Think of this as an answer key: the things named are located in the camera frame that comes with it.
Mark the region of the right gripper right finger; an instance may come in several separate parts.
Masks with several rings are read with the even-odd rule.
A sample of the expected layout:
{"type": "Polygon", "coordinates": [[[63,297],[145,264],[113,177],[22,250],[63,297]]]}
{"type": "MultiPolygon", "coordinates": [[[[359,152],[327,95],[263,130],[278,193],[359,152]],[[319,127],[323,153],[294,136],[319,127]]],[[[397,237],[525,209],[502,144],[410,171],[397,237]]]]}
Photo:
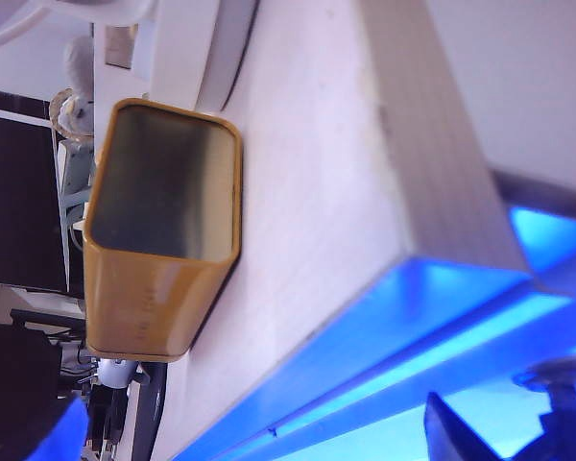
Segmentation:
{"type": "Polygon", "coordinates": [[[430,460],[501,460],[501,457],[435,392],[430,392],[427,396],[424,432],[430,460]]]}

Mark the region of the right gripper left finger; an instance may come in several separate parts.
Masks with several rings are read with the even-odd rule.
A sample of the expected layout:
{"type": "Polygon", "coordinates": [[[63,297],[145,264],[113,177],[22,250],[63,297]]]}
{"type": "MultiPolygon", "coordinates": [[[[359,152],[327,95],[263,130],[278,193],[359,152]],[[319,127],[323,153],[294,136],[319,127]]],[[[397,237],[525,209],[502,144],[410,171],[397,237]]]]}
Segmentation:
{"type": "Polygon", "coordinates": [[[78,460],[86,408],[58,397],[61,351],[43,335],[0,335],[0,460],[78,460]]]}

